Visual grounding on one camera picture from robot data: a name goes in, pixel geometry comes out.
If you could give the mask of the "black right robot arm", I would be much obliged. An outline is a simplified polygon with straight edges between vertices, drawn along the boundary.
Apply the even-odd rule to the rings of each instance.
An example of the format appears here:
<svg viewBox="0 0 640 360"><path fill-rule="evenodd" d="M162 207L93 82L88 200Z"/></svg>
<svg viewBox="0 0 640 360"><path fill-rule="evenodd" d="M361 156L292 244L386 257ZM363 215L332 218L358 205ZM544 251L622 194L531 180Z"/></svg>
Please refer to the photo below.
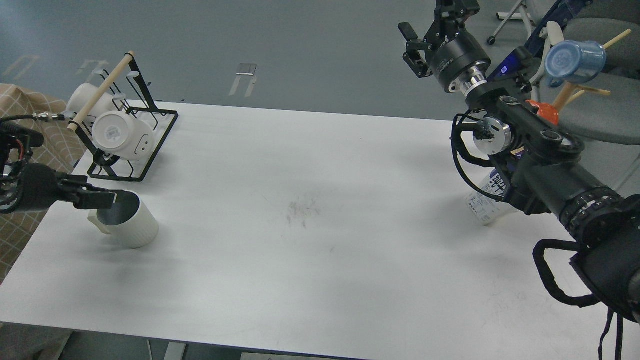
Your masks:
<svg viewBox="0 0 640 360"><path fill-rule="evenodd" d="M444 91L460 92L467 111L454 117L452 156L474 191L526 215L554 214L572 241L542 239L532 252L542 284L557 301L608 308L603 335L614 318L615 358L622 358L623 321L639 322L639 196L624 198L585 170L585 144L510 93L522 92L531 53L515 49L491 74L491 60L466 28L480 11L475 0L437 0L434 21L420 37L398 24L402 57L418 78L434 76Z"/></svg>

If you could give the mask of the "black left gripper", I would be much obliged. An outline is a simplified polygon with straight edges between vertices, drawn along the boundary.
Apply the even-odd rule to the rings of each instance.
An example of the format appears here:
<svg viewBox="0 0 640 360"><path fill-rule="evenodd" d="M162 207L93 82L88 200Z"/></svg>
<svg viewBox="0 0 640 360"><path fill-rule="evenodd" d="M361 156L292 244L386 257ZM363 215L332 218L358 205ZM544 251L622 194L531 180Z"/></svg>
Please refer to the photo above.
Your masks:
<svg viewBox="0 0 640 360"><path fill-rule="evenodd" d="M117 199L114 190L96 187L86 175L66 174L30 163L20 178L16 211L45 211L56 202L73 204L78 210L110 209Z"/></svg>

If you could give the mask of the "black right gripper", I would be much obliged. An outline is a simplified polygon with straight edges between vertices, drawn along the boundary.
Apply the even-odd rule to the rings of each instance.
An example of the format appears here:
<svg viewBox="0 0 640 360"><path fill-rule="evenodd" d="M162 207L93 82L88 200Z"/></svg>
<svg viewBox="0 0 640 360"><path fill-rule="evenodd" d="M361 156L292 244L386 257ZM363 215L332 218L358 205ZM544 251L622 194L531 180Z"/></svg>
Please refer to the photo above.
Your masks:
<svg viewBox="0 0 640 360"><path fill-rule="evenodd" d="M491 60L466 22L480 11L476 0L437 0L423 38L409 22L398 23L406 41L403 60L418 78L434 76L449 94L482 82Z"/></svg>

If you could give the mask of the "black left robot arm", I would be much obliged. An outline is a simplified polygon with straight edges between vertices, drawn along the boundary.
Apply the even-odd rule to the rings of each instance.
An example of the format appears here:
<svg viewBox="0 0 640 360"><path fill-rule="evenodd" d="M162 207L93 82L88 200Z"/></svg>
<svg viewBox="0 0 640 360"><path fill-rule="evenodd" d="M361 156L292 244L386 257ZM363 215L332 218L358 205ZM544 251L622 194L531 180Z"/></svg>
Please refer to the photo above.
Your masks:
<svg viewBox="0 0 640 360"><path fill-rule="evenodd" d="M1 213L30 213L50 209L56 202L73 204L79 210L110 209L116 191L95 187L87 176L56 171L32 162L34 148L44 145L37 130L19 125L18 120L64 121L61 113L34 112L1 118Z"/></svg>

